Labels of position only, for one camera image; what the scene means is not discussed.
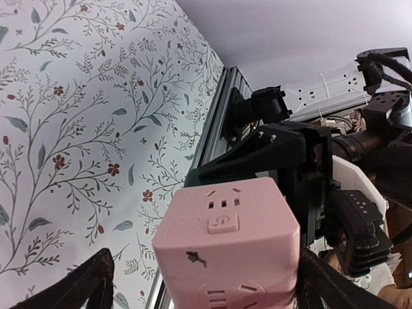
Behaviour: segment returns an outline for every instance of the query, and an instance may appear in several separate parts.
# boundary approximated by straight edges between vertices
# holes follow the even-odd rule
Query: red flower print
[[[117,174],[120,173],[120,171],[119,171],[119,169],[118,169],[119,167],[120,167],[120,165],[118,165],[117,163],[115,163],[115,164],[110,163],[110,164],[109,164],[108,173],[109,173],[111,176],[116,176]]]
[[[116,24],[116,27],[117,27],[119,30],[124,30],[124,24],[117,23],[117,24]]]
[[[59,87],[54,87],[53,88],[54,89],[54,94],[55,95],[62,95],[63,93],[64,93],[64,91],[63,91],[63,86],[59,86]]]
[[[64,157],[59,154],[55,158],[53,158],[53,162],[55,163],[54,167],[56,169],[61,169],[66,165],[66,163],[64,162]]]
[[[143,201],[153,201],[153,192],[149,189],[143,192]]]

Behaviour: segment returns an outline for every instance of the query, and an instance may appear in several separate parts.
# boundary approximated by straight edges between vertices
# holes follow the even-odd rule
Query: socket outlet hole
[[[254,302],[252,304],[248,304],[247,306],[244,306],[243,309],[251,309],[253,307],[256,307],[258,305],[257,302]]]
[[[208,295],[224,294],[225,290],[207,291]]]
[[[225,298],[221,298],[221,299],[211,299],[209,301],[210,303],[225,303],[226,299]]]
[[[256,292],[257,288],[254,288],[253,286],[241,285],[240,290],[246,290],[248,292]]]

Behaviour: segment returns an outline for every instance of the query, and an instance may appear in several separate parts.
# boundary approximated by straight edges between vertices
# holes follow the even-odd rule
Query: hand
[[[401,290],[395,285],[385,286],[378,293],[378,297],[398,309],[412,309],[412,288]]]

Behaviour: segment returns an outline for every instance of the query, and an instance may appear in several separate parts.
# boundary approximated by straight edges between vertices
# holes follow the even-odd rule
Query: power button
[[[229,212],[211,216],[207,230],[209,234],[236,232],[239,230],[238,214],[236,212]]]

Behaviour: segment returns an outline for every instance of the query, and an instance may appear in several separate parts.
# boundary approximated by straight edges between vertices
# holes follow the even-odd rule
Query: white ceiling
[[[412,0],[176,1],[253,89],[336,70],[372,48],[412,55]]]

